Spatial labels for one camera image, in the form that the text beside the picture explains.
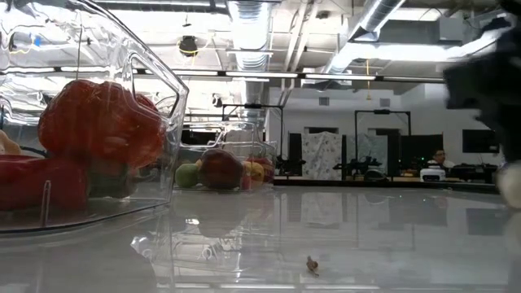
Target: computer monitor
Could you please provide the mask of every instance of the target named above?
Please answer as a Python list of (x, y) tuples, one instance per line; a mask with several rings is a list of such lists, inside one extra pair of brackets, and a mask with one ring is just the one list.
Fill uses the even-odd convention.
[(417, 168), (432, 159), (435, 151), (443, 150), (443, 134), (401, 137), (401, 167)]
[(464, 153), (499, 153), (496, 133), (490, 129), (464, 129), (462, 136)]

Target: clear plastic bin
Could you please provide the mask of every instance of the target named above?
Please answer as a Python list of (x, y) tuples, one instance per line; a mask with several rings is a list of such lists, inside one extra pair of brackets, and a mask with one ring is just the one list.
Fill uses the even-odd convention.
[(185, 123), (185, 130), (215, 133), (205, 146), (182, 144), (175, 187), (247, 191), (273, 185), (275, 148), (260, 142), (255, 124), (242, 121)]
[(167, 203), (186, 86), (93, 2), (8, 3), (0, 2), (0, 232)]

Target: white countertop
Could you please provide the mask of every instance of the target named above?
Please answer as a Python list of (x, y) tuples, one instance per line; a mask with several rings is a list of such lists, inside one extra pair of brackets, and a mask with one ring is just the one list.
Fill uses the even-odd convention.
[(505, 291), (521, 280), (508, 218), (498, 196), (446, 190), (183, 191), (170, 208), (0, 238), (0, 292)]

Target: ceiling duct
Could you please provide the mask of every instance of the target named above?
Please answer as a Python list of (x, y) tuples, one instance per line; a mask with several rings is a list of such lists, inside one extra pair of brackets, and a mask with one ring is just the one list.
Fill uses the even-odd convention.
[[(269, 20), (272, 3), (254, 1), (228, 1), (233, 20), (234, 48), (246, 50), (235, 54), (240, 71), (263, 72), (268, 68), (266, 50), (269, 41)], [(242, 104), (266, 104), (264, 82), (241, 81)], [(264, 118), (259, 111), (245, 110), (249, 120)]]
[(400, 8), (405, 0), (367, 0), (357, 23), (348, 31), (348, 42), (333, 56), (322, 73), (341, 74), (360, 55), (353, 41), (363, 37), (366, 41), (378, 41), (380, 29), (387, 23), (391, 13)]
[(225, 0), (94, 0), (94, 2), (108, 10), (229, 14)]

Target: small debris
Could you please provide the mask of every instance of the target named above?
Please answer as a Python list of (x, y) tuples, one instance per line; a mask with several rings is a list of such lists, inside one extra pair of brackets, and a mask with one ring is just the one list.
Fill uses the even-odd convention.
[(311, 259), (311, 256), (308, 256), (308, 262), (306, 263), (308, 266), (309, 272), (311, 272), (315, 277), (318, 277), (318, 262)]

